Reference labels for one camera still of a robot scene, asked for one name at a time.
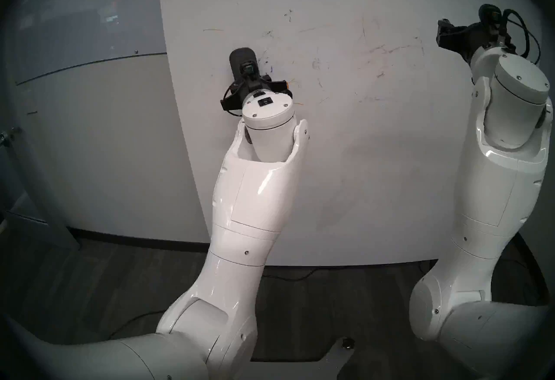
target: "bolt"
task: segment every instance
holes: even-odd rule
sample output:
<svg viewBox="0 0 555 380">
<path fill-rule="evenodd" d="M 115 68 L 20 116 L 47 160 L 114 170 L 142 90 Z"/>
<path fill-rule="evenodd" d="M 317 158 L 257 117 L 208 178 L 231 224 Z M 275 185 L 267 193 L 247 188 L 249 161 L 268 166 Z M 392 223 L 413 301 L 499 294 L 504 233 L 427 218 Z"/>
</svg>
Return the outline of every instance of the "bolt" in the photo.
<svg viewBox="0 0 555 380">
<path fill-rule="evenodd" d="M 343 338 L 343 344 L 341 344 L 341 347 L 347 350 L 353 349 L 355 348 L 355 340 L 352 338 Z"/>
</svg>

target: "whiteboard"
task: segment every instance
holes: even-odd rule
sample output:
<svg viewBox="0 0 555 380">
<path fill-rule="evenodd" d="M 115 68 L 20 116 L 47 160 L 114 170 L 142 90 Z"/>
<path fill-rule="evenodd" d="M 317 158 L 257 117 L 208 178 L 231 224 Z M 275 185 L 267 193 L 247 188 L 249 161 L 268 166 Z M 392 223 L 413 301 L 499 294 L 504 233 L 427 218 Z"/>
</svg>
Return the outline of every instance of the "whiteboard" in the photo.
<svg viewBox="0 0 555 380">
<path fill-rule="evenodd" d="M 160 1 L 209 229 L 238 120 L 219 105 L 233 80 L 229 53 L 252 48 L 263 73 L 289 81 L 297 115 L 309 122 L 299 191 L 270 265 L 437 258 L 449 239 L 472 88 L 468 65 L 436 45 L 437 20 L 467 25 L 493 3 L 517 10 L 540 36 L 529 0 Z M 522 33 L 510 33 L 521 49 Z"/>
<path fill-rule="evenodd" d="M 15 0 L 6 23 L 6 61 L 16 83 L 166 51 L 160 0 Z"/>
</svg>

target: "baseboard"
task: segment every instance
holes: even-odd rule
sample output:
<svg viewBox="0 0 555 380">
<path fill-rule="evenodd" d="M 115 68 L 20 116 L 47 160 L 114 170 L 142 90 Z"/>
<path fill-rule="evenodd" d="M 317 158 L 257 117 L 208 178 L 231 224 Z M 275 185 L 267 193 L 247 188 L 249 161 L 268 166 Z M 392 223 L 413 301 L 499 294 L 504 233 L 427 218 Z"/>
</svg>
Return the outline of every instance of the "baseboard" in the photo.
<svg viewBox="0 0 555 380">
<path fill-rule="evenodd" d="M 86 231 L 85 229 L 68 229 L 73 237 L 77 240 L 91 239 L 93 241 L 111 242 L 114 244 L 122 244 L 124 246 L 132 247 L 158 248 L 162 250 L 173 250 L 180 252 L 208 253 L 208 247 L 210 246 L 210 243 L 207 242 L 168 241 L 165 239 L 136 238 L 123 235 L 113 235 L 111 233 Z"/>
</svg>

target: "cylindrical joint housing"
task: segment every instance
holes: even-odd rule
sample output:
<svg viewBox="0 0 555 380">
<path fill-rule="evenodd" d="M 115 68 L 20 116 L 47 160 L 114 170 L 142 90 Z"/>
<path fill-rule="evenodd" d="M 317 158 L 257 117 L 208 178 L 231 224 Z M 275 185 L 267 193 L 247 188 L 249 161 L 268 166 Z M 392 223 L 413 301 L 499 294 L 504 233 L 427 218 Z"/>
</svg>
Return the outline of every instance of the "cylindrical joint housing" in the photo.
<svg viewBox="0 0 555 380">
<path fill-rule="evenodd" d="M 499 58 L 490 87 L 486 135 L 503 148 L 519 148 L 530 138 L 545 108 L 547 78 L 533 63 L 509 54 Z"/>
<path fill-rule="evenodd" d="M 293 100 L 270 90 L 253 92 L 243 104 L 243 119 L 261 162 L 284 162 L 293 149 L 297 118 Z"/>
</svg>

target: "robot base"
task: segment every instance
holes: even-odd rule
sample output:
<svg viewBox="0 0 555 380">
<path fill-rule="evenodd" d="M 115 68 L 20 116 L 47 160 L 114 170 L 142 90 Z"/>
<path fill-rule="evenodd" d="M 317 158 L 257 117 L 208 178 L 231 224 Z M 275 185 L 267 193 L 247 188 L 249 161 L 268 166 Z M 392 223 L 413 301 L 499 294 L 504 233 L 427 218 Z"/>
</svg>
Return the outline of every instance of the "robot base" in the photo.
<svg viewBox="0 0 555 380">
<path fill-rule="evenodd" d="M 335 380 L 354 351 L 351 339 L 340 338 L 326 356 L 316 362 L 249 362 L 238 380 Z"/>
</svg>

